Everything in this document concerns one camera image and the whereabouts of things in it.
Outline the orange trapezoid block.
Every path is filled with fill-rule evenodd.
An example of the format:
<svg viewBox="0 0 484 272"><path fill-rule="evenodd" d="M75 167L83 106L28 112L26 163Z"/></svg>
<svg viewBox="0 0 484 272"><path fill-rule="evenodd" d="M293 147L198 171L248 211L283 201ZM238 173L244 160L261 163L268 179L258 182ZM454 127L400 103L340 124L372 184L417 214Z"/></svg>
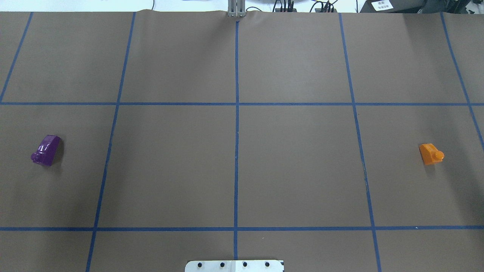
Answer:
<svg viewBox="0 0 484 272"><path fill-rule="evenodd" d="M424 165L435 165L442 162L445 157L444 153L431 143L421 144L419 151Z"/></svg>

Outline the purple trapezoid block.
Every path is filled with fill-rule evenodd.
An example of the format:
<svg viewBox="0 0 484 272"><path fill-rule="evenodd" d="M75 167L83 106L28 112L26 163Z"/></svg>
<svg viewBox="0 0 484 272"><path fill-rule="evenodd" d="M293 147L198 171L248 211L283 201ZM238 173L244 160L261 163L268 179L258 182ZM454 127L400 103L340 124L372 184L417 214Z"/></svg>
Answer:
<svg viewBox="0 0 484 272"><path fill-rule="evenodd" d="M31 154L31 161L38 165L47 167L52 166L60 142L60 137L56 135L46 135L39 144L37 150Z"/></svg>

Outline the brown paper table mat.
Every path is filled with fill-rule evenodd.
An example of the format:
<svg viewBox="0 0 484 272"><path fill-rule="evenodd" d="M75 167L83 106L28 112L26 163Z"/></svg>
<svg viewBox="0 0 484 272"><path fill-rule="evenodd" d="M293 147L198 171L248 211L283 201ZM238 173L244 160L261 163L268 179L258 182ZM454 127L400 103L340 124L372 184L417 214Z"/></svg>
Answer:
<svg viewBox="0 0 484 272"><path fill-rule="evenodd" d="M482 272L482 45L481 14L2 12L1 271Z"/></svg>

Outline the aluminium frame post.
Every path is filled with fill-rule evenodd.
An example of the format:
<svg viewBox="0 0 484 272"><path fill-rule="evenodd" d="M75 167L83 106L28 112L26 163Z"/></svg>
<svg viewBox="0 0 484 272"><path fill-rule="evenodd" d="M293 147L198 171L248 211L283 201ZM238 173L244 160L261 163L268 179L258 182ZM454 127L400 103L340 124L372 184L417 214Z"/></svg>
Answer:
<svg viewBox="0 0 484 272"><path fill-rule="evenodd" d="M228 0L228 17L245 17L247 14L245 0Z"/></svg>

